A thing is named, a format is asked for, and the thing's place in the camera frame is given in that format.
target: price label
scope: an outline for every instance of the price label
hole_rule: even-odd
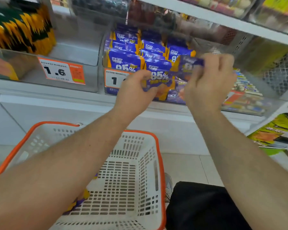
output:
[[[120,88],[122,82],[126,80],[129,74],[131,73],[105,69],[105,86],[110,88]]]
[[[38,58],[47,79],[85,85],[83,66],[57,60]]]

